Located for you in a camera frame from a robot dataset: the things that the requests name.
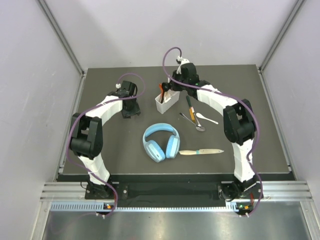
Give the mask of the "white compartment utensil container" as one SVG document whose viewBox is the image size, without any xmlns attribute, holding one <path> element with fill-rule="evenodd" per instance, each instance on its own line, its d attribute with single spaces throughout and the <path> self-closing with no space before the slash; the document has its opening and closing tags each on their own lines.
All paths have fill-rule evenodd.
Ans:
<svg viewBox="0 0 320 240">
<path fill-rule="evenodd" d="M 180 97 L 179 91 L 169 90 L 164 94 L 163 102 L 161 103 L 162 95 L 159 94 L 155 98 L 156 109 L 159 113 L 164 114 L 169 108 L 171 108 Z"/>
</svg>

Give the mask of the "white spoon horizontal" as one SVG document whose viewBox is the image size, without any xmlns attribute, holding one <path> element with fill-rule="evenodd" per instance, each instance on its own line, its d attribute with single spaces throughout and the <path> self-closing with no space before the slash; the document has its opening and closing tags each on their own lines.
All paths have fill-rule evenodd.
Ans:
<svg viewBox="0 0 320 240">
<path fill-rule="evenodd" d="M 204 115 L 202 115 L 202 114 L 199 113 L 199 112 L 197 112 L 195 115 L 196 115 L 197 118 L 200 118 L 200 119 L 203 119 L 203 120 L 207 120 L 207 121 L 209 121 L 209 122 L 211 122 L 211 123 L 214 123 L 214 124 L 216 124 L 216 125 L 219 124 L 217 121 L 215 121 L 215 120 L 213 120 L 213 119 L 210 119 L 210 118 L 207 118 L 207 117 L 205 117 Z"/>
</svg>

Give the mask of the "beige wooden spoon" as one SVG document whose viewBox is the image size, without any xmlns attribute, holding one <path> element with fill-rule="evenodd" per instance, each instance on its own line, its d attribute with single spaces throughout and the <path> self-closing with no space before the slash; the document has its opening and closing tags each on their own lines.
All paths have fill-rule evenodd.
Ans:
<svg viewBox="0 0 320 240">
<path fill-rule="evenodd" d="M 163 99 L 163 102 L 164 103 L 167 103 L 171 98 L 172 96 L 174 95 L 174 92 L 173 91 L 168 91 L 164 94 L 164 99 Z"/>
</svg>

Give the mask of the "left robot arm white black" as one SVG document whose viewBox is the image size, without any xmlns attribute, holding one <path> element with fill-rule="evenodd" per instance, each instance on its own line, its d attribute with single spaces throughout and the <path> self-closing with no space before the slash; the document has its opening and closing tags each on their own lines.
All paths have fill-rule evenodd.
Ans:
<svg viewBox="0 0 320 240">
<path fill-rule="evenodd" d="M 83 163 L 89 179 L 86 187 L 86 199 L 108 199 L 114 194 L 114 187 L 108 183 L 110 173 L 102 159 L 103 125 L 117 113 L 124 119 L 140 115 L 140 107 L 135 98 L 138 87 L 135 83 L 124 80 L 116 86 L 117 90 L 110 92 L 97 108 L 86 114 L 75 113 L 71 124 L 75 125 L 71 134 L 69 149 Z"/>
</svg>

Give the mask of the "orange plastic spoon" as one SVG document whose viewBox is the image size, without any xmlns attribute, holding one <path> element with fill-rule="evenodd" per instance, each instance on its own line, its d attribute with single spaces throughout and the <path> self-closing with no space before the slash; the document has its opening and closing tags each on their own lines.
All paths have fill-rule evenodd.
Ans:
<svg viewBox="0 0 320 240">
<path fill-rule="evenodd" d="M 160 88 L 159 102 L 162 104 L 162 103 L 163 103 L 163 100 L 164 100 L 165 91 L 164 91 L 163 86 L 162 86 L 161 83 L 160 83 L 158 86 L 159 86 L 159 88 Z"/>
</svg>

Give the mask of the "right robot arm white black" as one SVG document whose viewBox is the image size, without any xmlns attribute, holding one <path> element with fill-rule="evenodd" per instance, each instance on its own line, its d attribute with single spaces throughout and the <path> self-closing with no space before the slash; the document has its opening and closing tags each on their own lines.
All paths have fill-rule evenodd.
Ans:
<svg viewBox="0 0 320 240">
<path fill-rule="evenodd" d="M 248 100 L 242 102 L 223 95 L 209 82 L 200 80 L 196 67 L 188 59 L 177 57 L 177 70 L 168 78 L 170 89 L 185 90 L 197 101 L 207 104 L 223 116 L 223 131 L 232 143 L 235 180 L 220 188 L 220 196 L 227 201 L 245 198 L 256 185 L 255 172 L 252 170 L 252 147 L 257 130 L 252 107 Z"/>
</svg>

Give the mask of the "black ladle spoon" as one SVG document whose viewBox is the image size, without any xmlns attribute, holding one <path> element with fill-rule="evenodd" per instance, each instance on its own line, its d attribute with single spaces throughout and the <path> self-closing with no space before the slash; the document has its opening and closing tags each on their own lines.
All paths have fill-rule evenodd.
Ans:
<svg viewBox="0 0 320 240">
<path fill-rule="evenodd" d="M 168 92 L 171 89 L 171 85 L 169 82 L 163 82 L 162 87 L 163 87 L 164 93 Z"/>
</svg>

